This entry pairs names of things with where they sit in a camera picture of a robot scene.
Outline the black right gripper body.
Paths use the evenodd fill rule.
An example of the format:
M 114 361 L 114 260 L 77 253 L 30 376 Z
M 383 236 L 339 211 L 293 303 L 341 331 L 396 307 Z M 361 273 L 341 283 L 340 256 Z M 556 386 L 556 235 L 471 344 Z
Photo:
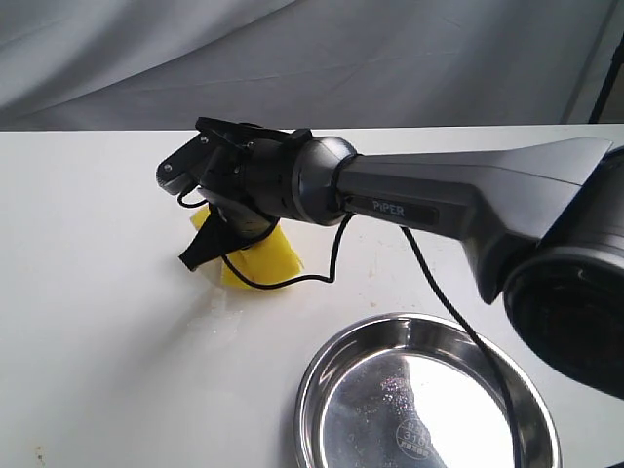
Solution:
M 297 152 L 312 140 L 300 129 L 210 131 L 214 148 L 199 178 L 199 192 L 239 235 L 251 239 L 291 215 Z

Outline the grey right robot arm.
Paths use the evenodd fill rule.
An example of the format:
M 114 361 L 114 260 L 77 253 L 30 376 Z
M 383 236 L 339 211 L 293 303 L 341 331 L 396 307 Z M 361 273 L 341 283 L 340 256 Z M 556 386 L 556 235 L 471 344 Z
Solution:
M 247 247 L 282 218 L 365 215 L 459 241 L 482 300 L 569 378 L 623 394 L 623 152 L 580 137 L 525 148 L 362 155 L 345 139 L 249 126 L 205 131 L 158 169 L 213 214 L 188 268 Z

